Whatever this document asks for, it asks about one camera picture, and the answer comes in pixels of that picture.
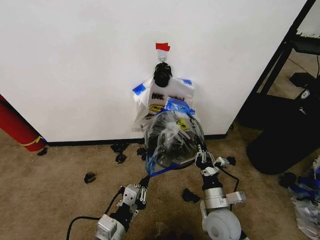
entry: black baseboard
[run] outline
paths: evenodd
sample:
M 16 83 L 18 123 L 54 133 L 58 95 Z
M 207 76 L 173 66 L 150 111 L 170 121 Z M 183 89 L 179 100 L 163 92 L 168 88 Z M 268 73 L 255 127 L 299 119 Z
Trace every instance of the black baseboard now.
M 225 139 L 227 137 L 226 134 L 213 134 L 213 135 L 204 135 L 205 140 L 210 140 L 210 139 Z
M 227 134 L 205 135 L 204 139 L 224 139 Z M 136 144 L 143 143 L 143 138 L 129 138 L 129 139 L 112 139 L 112 140 L 92 140 L 92 141 L 50 141 L 47 144 L 50 147 L 62 146 L 91 146 L 91 145 L 110 145 L 110 144 Z

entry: printed logo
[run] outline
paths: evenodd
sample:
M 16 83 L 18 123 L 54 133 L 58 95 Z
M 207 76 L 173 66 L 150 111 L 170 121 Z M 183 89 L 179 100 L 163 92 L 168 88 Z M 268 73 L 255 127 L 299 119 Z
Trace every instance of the printed logo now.
M 152 111 L 152 112 L 155 112 L 155 113 L 158 113 L 161 111 L 161 109 L 163 109 L 164 106 L 162 105 L 157 105 L 157 104 L 152 104 L 149 106 L 149 109 Z
M 184 100 L 185 100 L 184 97 L 170 96 L 170 95 L 169 95 L 169 97 L 170 97 L 170 98 L 173 98 L 173 99 L 177 99 L 177 100 L 179 100 L 179 101 L 184 101 Z
M 164 95 L 161 93 L 152 93 L 151 96 L 152 99 L 158 99 L 158 100 L 164 100 Z

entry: black debris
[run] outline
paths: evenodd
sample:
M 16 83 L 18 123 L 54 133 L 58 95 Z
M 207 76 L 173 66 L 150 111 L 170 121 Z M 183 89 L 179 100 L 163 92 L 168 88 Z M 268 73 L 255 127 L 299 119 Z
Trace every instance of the black debris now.
M 279 177 L 279 184 L 284 188 L 288 188 L 291 185 L 294 185 L 297 180 L 297 176 L 292 172 L 285 172 Z
M 117 156 L 115 157 L 115 161 L 118 164 L 122 164 L 126 160 L 127 156 L 123 155 L 122 153 L 128 146 L 129 143 L 119 143 L 111 145 L 112 150 L 117 154 Z
M 96 180 L 96 175 L 93 172 L 88 172 L 84 177 L 84 182 L 86 184 L 93 182 Z
M 137 151 L 136 151 L 136 154 L 138 156 L 144 154 L 147 150 L 144 148 L 144 147 L 140 147 Z
M 236 165 L 236 158 L 234 156 L 228 156 L 226 158 L 232 166 Z
M 123 154 L 119 154 L 118 156 L 116 156 L 115 161 L 118 164 L 122 164 L 125 160 L 126 160 L 127 156 L 123 155 Z
M 183 190 L 182 198 L 186 202 L 193 201 L 194 203 L 197 203 L 200 200 L 200 197 L 192 193 L 188 188 Z
M 129 143 L 119 143 L 111 145 L 111 148 L 116 154 L 122 154 L 128 146 Z
M 46 155 L 48 152 L 48 148 L 44 147 L 40 152 L 37 153 L 38 156 Z
M 142 161 L 145 161 L 147 158 L 147 153 L 145 152 L 144 154 L 141 155 Z
M 146 158 L 147 158 L 147 150 L 146 150 L 144 147 L 140 147 L 140 148 L 136 151 L 136 154 L 137 154 L 138 156 L 141 156 L 141 159 L 142 159 L 143 161 L 145 161 Z

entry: red rolled mat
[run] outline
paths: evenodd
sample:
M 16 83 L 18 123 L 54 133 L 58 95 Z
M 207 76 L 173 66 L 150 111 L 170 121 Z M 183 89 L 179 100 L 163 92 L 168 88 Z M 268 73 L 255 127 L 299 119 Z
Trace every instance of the red rolled mat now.
M 14 112 L 0 95 L 0 128 L 30 152 L 39 151 L 46 142 L 39 134 Z

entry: white plastic bag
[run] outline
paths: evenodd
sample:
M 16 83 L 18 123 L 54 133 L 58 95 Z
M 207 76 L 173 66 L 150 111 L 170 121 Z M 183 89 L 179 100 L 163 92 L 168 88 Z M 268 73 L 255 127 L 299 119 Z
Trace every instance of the white plastic bag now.
M 186 102 L 190 107 L 193 104 L 195 88 L 190 80 L 171 77 L 166 87 L 156 85 L 153 78 L 133 89 L 133 99 L 136 103 L 136 118 L 133 129 L 145 130 L 150 119 L 160 112 L 171 97 Z

